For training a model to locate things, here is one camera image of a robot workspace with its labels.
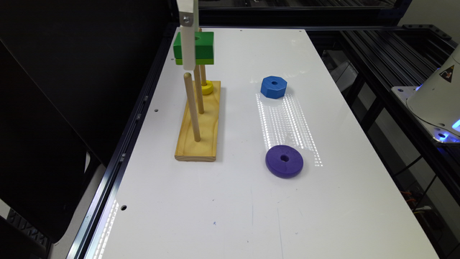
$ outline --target blue light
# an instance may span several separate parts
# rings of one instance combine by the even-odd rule
[[[440,141],[446,140],[446,138],[449,136],[449,134],[443,134],[443,135],[444,135],[444,137],[439,136]]]
[[[460,132],[460,119],[452,125],[452,129]]]

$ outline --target purple ring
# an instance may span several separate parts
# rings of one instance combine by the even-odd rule
[[[292,178],[303,168],[302,155],[287,145],[270,148],[265,156],[265,163],[270,172],[281,178]]]

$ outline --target hole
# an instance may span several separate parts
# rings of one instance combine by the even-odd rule
[[[282,162],[288,162],[289,161],[289,157],[287,155],[281,155],[281,161]]]

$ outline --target white table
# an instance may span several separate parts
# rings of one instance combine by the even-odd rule
[[[438,258],[305,31],[212,31],[215,65],[206,70],[222,82],[216,162],[174,159],[186,97],[170,48],[97,251],[104,258]],[[284,99],[259,94],[266,76],[287,81]],[[277,144],[302,154],[299,176],[268,171],[265,154]]]

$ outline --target wooden peg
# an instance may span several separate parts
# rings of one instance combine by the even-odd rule
[[[204,65],[200,65],[200,74],[201,74],[201,85],[205,86],[206,85],[206,69],[204,68]]]
[[[188,109],[190,110],[190,120],[192,122],[193,136],[196,142],[201,140],[200,126],[198,125],[198,114],[196,113],[195,94],[193,93],[192,75],[184,74],[185,90],[187,91]]]
[[[198,113],[204,113],[204,106],[203,106],[203,92],[201,90],[200,84],[200,67],[198,65],[195,66],[195,70],[193,70],[193,76],[195,77],[195,91],[196,91],[196,101],[198,102]]]

